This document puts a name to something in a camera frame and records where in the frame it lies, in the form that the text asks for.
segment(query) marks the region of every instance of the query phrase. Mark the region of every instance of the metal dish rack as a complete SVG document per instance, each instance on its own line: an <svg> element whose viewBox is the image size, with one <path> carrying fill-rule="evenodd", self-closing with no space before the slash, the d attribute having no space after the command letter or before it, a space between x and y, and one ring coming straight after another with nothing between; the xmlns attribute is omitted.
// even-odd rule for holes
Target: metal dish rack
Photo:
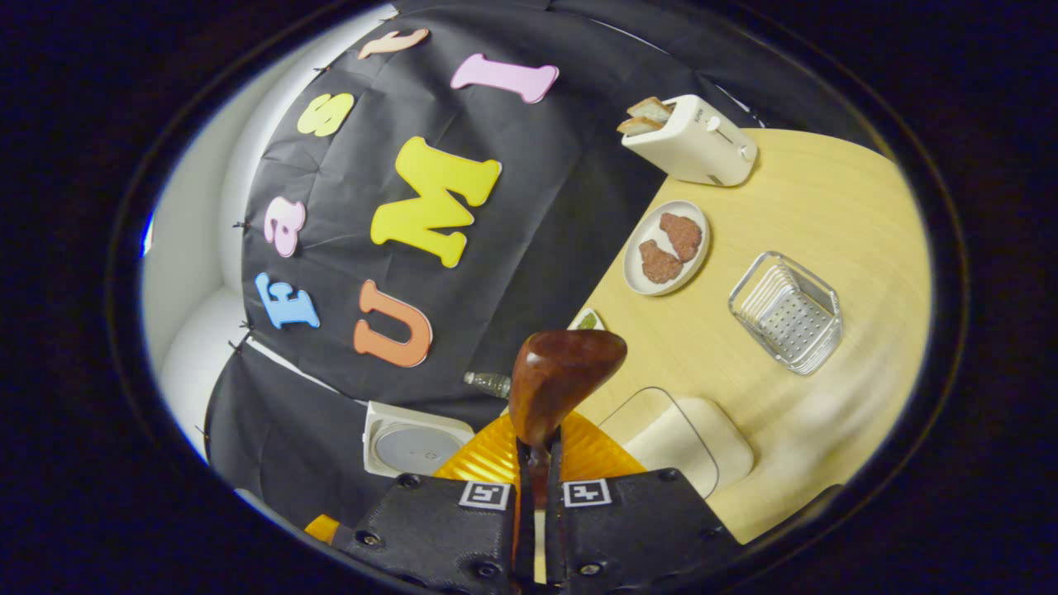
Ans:
<svg viewBox="0 0 1058 595"><path fill-rule="evenodd" d="M817 371L841 342L838 294L779 252L756 257L731 290L728 309L771 357L802 376Z"/></svg>

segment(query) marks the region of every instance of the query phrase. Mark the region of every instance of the small bowl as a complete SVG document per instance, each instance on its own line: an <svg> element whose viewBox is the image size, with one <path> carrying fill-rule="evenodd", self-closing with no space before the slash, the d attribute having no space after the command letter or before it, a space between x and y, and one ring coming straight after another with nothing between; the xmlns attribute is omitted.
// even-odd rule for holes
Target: small bowl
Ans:
<svg viewBox="0 0 1058 595"><path fill-rule="evenodd" d="M661 215L664 213L672 213L677 217L687 217L697 223L701 228L701 244L698 246L698 253L694 255L694 258L690 263L683 263L683 269L679 271L676 278L658 284L646 278L646 275L643 274L643 256L639 253L639 245L653 239L657 242L658 248L674 256L676 255L676 251L672 247L672 241L669 240L669 234L661 231ZM643 220L639 221L639 224L636 226L635 231L628 237L628 242L624 247L624 283L633 291L643 295L664 295L665 293L671 293L682 287L688 281L691 281L694 273L701 267L701 263L705 262L708 252L709 221L706 219L705 214L701 213L701 210L693 202L686 200L665 202L643 217Z"/></svg>
<svg viewBox="0 0 1058 595"><path fill-rule="evenodd" d="M602 320L599 319L599 312L592 310L591 308L584 308L581 310L581 313L577 314L573 322L569 323L569 330L577 330L577 327L580 326L581 322L588 318L589 314L595 318L595 324L591 325L591 329L606 330L606 327L602 325Z"/></svg>

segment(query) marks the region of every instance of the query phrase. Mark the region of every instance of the white plate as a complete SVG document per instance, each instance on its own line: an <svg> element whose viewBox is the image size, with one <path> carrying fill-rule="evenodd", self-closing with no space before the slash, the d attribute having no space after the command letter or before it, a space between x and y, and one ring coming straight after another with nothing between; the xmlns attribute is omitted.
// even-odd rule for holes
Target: white plate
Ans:
<svg viewBox="0 0 1058 595"><path fill-rule="evenodd" d="M653 239L658 248L676 255L676 251L669 240L669 234L661 231L661 215L672 213L677 217L687 217L701 228L701 244L698 246L698 253L690 263L683 263L683 269L679 271L676 278L667 283L654 283L643 274L643 256L639 253L639 245ZM673 200L665 202L643 217L642 221L636 226L636 230L628 237L628 242L624 246L624 283L628 284L636 293L643 295L664 295L679 289L685 283L691 281L694 273L706 259L709 252L709 221L705 214L693 202L686 200Z"/></svg>

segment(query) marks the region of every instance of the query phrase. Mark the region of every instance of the bread slice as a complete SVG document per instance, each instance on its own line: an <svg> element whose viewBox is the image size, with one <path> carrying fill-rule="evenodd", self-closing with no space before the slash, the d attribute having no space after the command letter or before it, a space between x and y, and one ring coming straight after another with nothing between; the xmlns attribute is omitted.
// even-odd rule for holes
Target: bread slice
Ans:
<svg viewBox="0 0 1058 595"><path fill-rule="evenodd" d="M632 118L645 118L659 124L664 124L672 115L672 108L662 104L657 97L646 97L628 108Z"/></svg>
<svg viewBox="0 0 1058 595"><path fill-rule="evenodd" d="M618 125L617 131L628 137L660 130L664 126L645 118L633 118Z"/></svg>

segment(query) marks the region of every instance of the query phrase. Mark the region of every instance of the peach letter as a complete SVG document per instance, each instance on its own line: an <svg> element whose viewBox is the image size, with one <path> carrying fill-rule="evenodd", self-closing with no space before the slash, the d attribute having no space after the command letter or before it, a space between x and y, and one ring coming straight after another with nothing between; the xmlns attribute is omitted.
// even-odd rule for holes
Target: peach letter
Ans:
<svg viewBox="0 0 1058 595"><path fill-rule="evenodd" d="M371 354L402 367L415 367L426 359L434 329L418 308L382 293L373 281L367 280L360 288L360 309L364 313L378 310L403 322L412 330L412 337L407 343L398 343L371 330L366 320L359 320L352 331L352 347L358 354Z"/></svg>
<svg viewBox="0 0 1058 595"><path fill-rule="evenodd" d="M474 216L448 191L463 195L471 206L485 203L499 177L499 162L449 155L427 146L422 137L413 137L397 154L396 167L419 197L379 206L371 219L371 241L407 244L436 254L445 267L455 267L467 246L467 236L431 230L473 223Z"/></svg>
<svg viewBox="0 0 1058 595"><path fill-rule="evenodd" d="M387 52L400 52L401 50L407 50L412 46L415 46L419 41L425 39L426 35L430 35L430 30L417 29L404 37L397 37L399 34L399 31L390 31L378 39L372 39L367 43L364 43L364 49L360 51L360 55L358 55L357 58L362 60L371 54L383 54Z"/></svg>

